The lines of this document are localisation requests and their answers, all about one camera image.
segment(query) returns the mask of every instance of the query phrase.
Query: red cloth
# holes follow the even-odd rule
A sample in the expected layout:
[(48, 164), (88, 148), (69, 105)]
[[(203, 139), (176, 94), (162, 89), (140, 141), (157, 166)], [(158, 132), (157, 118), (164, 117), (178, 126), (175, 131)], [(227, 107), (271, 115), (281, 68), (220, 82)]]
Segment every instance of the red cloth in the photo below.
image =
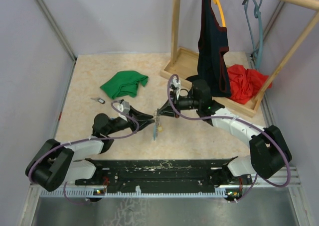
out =
[(239, 64), (227, 68), (227, 71), (231, 89), (230, 99), (241, 104), (246, 104), (255, 96), (268, 78), (255, 69), (245, 69)]

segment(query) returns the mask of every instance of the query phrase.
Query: black metal base plate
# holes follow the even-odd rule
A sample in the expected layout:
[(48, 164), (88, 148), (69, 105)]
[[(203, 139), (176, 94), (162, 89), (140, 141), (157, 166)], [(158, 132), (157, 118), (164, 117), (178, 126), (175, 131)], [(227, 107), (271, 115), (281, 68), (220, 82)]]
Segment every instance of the black metal base plate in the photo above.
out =
[[(225, 177), (232, 159), (216, 160), (101, 160), (102, 177), (77, 180), (76, 185), (103, 185), (108, 178), (108, 193), (214, 193), (215, 178), (223, 185), (239, 185), (239, 179)], [(243, 184), (251, 184), (247, 176)]]

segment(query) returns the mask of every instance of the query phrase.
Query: small key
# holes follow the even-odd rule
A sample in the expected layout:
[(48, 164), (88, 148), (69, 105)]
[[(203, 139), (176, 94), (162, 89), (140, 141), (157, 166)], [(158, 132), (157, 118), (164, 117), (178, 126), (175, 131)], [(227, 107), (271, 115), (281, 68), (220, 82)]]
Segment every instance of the small key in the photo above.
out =
[(91, 98), (91, 99), (101, 104), (105, 103), (105, 101), (102, 98)]

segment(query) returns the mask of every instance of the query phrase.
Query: wooden clothes rack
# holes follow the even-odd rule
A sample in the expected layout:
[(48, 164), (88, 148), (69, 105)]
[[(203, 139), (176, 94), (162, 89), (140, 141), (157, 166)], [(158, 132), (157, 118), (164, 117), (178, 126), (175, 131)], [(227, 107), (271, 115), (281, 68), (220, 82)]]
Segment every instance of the wooden clothes rack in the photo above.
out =
[[(279, 74), (285, 64), (289, 61), (291, 56), (295, 53), (304, 39), (308, 36), (311, 30), (319, 21), (319, 0), (280, 0), (292, 4), (296, 4), (308, 9), (315, 10), (316, 13), (304, 28), (303, 32), (297, 38), (295, 43), (291, 46), (289, 51), (283, 57), (279, 65), (275, 68), (273, 73), (268, 77), (260, 91), (257, 95), (251, 99), (245, 105), (239, 104), (230, 100), (228, 98), (214, 98), (221, 104), (234, 109), (240, 113), (253, 117), (261, 103), (261, 100), (264, 96), (264, 93), (268, 86), (272, 83), (275, 77)], [(172, 32), (171, 32), (171, 56), (168, 64), (161, 70), (160, 75), (165, 78), (170, 78), (174, 73), (179, 75), (181, 83), (186, 88), (191, 88), (191, 82), (185, 80), (187, 77), (192, 75), (197, 75), (197, 62), (198, 62), (198, 53), (179, 47), (177, 48), (178, 42), (178, 24), (179, 24), (179, 9), (180, 9), (180, 0), (173, 0), (173, 16), (172, 16)]]

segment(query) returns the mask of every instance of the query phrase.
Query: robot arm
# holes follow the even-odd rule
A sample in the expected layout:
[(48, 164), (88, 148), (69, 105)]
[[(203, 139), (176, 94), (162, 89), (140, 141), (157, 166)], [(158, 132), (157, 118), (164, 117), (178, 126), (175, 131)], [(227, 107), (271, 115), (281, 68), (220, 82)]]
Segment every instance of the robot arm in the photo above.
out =
[[(170, 98), (178, 112), (195, 109), (200, 117), (219, 116), (219, 118), (205, 119), (204, 121), (211, 126), (224, 129), (249, 146), (250, 155), (237, 157), (228, 163), (227, 167), (232, 176), (257, 173), (264, 179), (269, 179), (285, 165), (274, 145), (263, 134), (249, 125), (253, 125), (268, 134), (282, 149), (287, 161), (291, 161), (291, 153), (276, 126), (272, 125), (265, 128), (252, 123), (249, 123), (249, 125), (242, 124), (238, 120), (244, 121), (243, 119), (231, 113), (224, 105), (212, 100), (210, 88), (204, 80), (194, 81), (187, 96), (179, 95), (180, 84), (176, 82), (176, 79), (174, 80), (171, 83)], [(158, 109), (158, 115), (179, 118), (169, 101)]]
[[(128, 102), (121, 101), (118, 109), (134, 118), (140, 125), (138, 131), (149, 124), (154, 123), (153, 116), (135, 110)], [(73, 144), (67, 144), (57, 150), (61, 143), (49, 139), (28, 165), (25, 174), (28, 176), (33, 165), (38, 159), (44, 157), (31, 172), (33, 182), (38, 183), (47, 191), (57, 189), (63, 182), (78, 179), (100, 180), (102, 166), (92, 160), (86, 159), (89, 155), (102, 154), (110, 149), (113, 139), (103, 139), (109, 134), (126, 128), (136, 130), (134, 122), (124, 115), (110, 119), (106, 114), (98, 114), (94, 118), (93, 133), (90, 139), (80, 140)]]

